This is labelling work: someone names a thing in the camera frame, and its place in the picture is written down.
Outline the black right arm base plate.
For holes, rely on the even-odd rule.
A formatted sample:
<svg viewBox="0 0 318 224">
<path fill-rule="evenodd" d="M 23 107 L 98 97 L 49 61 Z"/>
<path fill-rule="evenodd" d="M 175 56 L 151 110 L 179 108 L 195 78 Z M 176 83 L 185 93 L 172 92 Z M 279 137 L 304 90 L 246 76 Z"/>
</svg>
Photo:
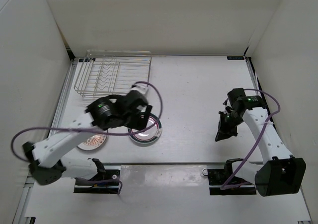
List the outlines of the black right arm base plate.
<svg viewBox="0 0 318 224">
<path fill-rule="evenodd" d="M 210 196 L 256 195 L 255 186 L 238 177 L 234 177 L 228 185 L 239 185 L 239 187 L 221 190 L 221 186 L 227 180 L 224 169 L 204 169 L 202 174 L 208 178 Z"/>
</svg>

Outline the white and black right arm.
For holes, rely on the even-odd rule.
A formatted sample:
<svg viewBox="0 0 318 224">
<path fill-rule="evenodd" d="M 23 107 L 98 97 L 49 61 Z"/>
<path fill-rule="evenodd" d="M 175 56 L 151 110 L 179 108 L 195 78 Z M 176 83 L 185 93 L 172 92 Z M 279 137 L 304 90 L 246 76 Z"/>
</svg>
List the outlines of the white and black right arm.
<svg viewBox="0 0 318 224">
<path fill-rule="evenodd" d="M 306 163 L 296 158 L 284 145 L 270 122 L 265 103 L 261 96 L 228 94 L 229 106 L 220 112 L 215 141 L 238 135 L 237 127 L 247 124 L 255 138 L 255 144 L 244 159 L 227 160 L 223 172 L 221 190 L 237 187 L 240 179 L 255 185 L 263 196 L 296 194 L 299 192 Z"/>
</svg>

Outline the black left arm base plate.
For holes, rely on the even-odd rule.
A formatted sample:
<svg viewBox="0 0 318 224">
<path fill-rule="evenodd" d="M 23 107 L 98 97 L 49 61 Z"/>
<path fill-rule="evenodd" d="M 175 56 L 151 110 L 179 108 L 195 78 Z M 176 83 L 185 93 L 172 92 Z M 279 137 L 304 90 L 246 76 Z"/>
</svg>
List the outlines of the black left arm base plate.
<svg viewBox="0 0 318 224">
<path fill-rule="evenodd" d="M 105 175 L 97 181 L 76 179 L 75 194 L 116 194 L 119 195 L 123 183 L 120 180 L 121 166 L 105 166 Z"/>
</svg>

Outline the green rimmed white plate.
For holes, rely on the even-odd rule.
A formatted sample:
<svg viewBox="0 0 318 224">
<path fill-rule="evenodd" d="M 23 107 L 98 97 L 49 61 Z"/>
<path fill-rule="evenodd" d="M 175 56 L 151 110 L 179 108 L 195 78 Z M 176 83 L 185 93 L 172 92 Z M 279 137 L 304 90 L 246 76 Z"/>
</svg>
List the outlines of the green rimmed white plate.
<svg viewBox="0 0 318 224">
<path fill-rule="evenodd" d="M 162 134 L 162 124 L 159 118 L 154 115 L 150 114 L 147 127 L 154 125 L 149 130 L 144 131 L 142 133 L 138 133 L 135 135 L 130 135 L 129 138 L 138 146 L 146 147 L 154 144 Z"/>
</svg>

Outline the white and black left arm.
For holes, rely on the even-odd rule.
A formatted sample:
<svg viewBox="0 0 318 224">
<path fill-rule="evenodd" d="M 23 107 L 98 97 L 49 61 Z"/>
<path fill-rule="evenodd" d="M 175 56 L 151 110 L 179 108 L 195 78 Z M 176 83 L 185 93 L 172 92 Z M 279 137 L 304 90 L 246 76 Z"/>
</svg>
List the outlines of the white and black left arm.
<svg viewBox="0 0 318 224">
<path fill-rule="evenodd" d="M 111 128 L 127 127 L 142 131 L 147 126 L 151 110 L 152 106 L 145 96 L 136 90 L 126 95 L 109 95 L 95 100 L 69 128 L 63 128 L 40 142 L 27 142 L 22 146 L 32 177 L 42 186 L 64 177 L 89 184 L 103 182 L 106 171 L 99 159 L 72 159 L 66 154 L 93 134 L 103 134 Z"/>
</svg>

